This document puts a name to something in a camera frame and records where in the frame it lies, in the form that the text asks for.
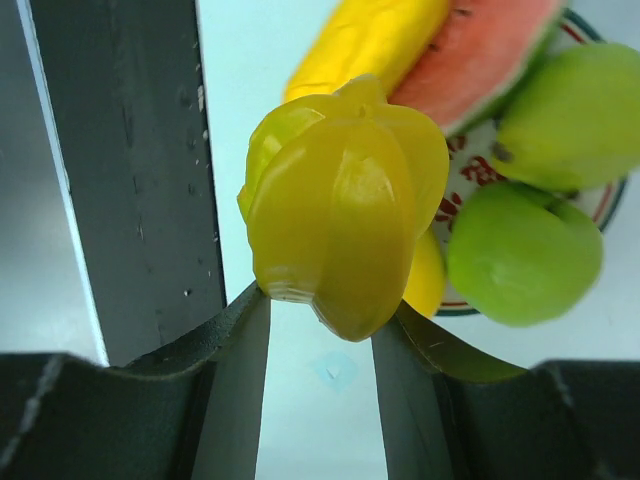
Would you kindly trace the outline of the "orange yellow fake mango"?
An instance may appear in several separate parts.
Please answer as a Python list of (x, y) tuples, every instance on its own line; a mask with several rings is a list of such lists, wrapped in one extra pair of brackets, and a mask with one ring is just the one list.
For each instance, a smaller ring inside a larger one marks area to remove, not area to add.
[(429, 228), (416, 242), (403, 300), (423, 317), (432, 318), (443, 301), (446, 284), (445, 260)]

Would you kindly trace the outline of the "red watermelon slice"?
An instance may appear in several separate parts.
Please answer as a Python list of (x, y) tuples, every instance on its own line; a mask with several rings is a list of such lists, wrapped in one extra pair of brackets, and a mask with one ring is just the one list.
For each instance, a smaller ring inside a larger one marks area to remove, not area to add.
[(493, 114), (549, 46), (565, 1), (455, 1), (441, 31), (389, 96), (447, 136)]

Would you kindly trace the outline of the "yellow fake banana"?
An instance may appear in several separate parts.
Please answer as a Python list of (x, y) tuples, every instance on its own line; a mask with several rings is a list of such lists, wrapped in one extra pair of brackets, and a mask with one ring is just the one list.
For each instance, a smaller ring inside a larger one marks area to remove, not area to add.
[(442, 29), (449, 1), (341, 1), (290, 76), (285, 102), (373, 74), (388, 94)]

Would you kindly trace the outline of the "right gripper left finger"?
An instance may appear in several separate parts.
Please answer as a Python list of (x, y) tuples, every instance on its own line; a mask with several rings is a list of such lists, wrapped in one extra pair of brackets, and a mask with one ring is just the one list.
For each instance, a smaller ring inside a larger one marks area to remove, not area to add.
[(269, 299), (250, 285), (124, 367), (63, 352), (3, 354), (2, 477), (253, 478), (269, 327)]

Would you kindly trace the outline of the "green fake pear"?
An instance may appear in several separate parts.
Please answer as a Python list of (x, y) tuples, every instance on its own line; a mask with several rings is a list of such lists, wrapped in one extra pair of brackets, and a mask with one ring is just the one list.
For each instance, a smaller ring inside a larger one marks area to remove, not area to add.
[(638, 168), (638, 51), (592, 43), (548, 60), (505, 109), (491, 163), (551, 191), (598, 187)]

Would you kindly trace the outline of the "green fake guava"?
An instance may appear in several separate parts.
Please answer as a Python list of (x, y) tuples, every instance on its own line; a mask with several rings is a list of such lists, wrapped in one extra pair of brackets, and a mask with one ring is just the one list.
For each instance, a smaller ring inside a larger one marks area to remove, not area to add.
[(530, 327), (573, 308), (596, 282), (603, 237), (569, 201), (512, 182), (474, 192), (456, 216), (447, 273), (479, 313)]

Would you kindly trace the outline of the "yellow fake starfruit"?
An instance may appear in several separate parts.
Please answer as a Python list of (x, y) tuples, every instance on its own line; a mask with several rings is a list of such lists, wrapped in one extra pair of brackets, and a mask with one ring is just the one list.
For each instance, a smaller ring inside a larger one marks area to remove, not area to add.
[(237, 197), (259, 287), (344, 340), (370, 337), (403, 298), (449, 165), (438, 126), (390, 104), (374, 75), (278, 106), (250, 137)]

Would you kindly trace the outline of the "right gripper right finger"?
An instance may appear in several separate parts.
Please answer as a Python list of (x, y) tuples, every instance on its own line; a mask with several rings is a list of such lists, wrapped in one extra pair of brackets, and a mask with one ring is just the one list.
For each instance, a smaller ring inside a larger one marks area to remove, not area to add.
[(523, 369), (401, 305), (372, 338), (392, 479), (635, 479), (639, 366)]

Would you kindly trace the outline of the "round printed plate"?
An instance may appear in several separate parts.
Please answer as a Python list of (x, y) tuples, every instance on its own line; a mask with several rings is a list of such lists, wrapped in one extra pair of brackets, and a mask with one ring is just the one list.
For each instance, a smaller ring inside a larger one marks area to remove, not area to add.
[[(601, 35), (578, 13), (568, 9), (547, 48), (548, 56), (578, 44), (601, 42)], [(445, 196), (431, 224), (443, 253), (448, 250), (451, 229), (466, 199), (477, 189), (505, 179), (493, 169), (491, 147), (496, 138), (496, 117), (482, 121), (447, 140), (450, 156), (448, 183)], [(598, 188), (579, 192), (560, 192), (577, 209), (590, 216), (600, 231), (605, 231), (615, 216), (625, 189), (626, 177)]]

